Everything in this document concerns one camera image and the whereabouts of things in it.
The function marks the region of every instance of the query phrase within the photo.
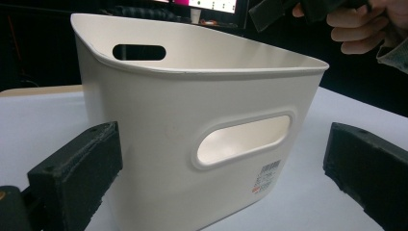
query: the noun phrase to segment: white table surface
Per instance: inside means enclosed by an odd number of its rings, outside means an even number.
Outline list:
[[[408,150],[408,118],[319,88],[272,192],[204,230],[383,230],[324,175],[332,122],[366,129]],[[25,189],[27,171],[87,128],[80,87],[0,93],[0,186]],[[87,230],[117,230],[106,202]]]

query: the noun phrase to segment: human hand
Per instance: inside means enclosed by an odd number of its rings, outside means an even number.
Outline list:
[[[407,38],[406,0],[370,0],[370,4],[371,12],[366,6],[359,9],[338,8],[327,16],[327,23],[334,27],[332,39],[343,43],[343,53],[364,54],[382,40],[385,40],[385,46],[395,47]],[[293,16],[303,15],[300,4],[297,4],[293,8]]]

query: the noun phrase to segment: barcode label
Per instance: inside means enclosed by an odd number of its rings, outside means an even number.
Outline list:
[[[262,167],[261,172],[258,174],[256,178],[255,185],[252,188],[253,193],[255,194],[260,193],[266,190],[272,184],[279,164],[280,160]]]
[[[280,160],[277,161],[277,162],[273,162],[272,164],[269,164],[267,166],[262,167],[261,174],[266,172],[266,171],[272,170],[275,167],[278,167],[279,163],[280,163]]]

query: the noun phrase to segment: plastic storage basket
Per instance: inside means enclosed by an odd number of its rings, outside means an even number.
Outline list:
[[[187,24],[71,23],[89,121],[119,124],[121,231],[197,230],[271,191],[326,63]]]

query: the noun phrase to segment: handle cutout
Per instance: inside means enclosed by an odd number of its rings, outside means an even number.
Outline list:
[[[216,130],[199,145],[198,161],[203,166],[211,166],[255,149],[276,145],[286,137],[290,124],[291,118],[281,115]]]
[[[119,44],[113,54],[121,61],[160,61],[165,58],[166,50],[159,45]]]

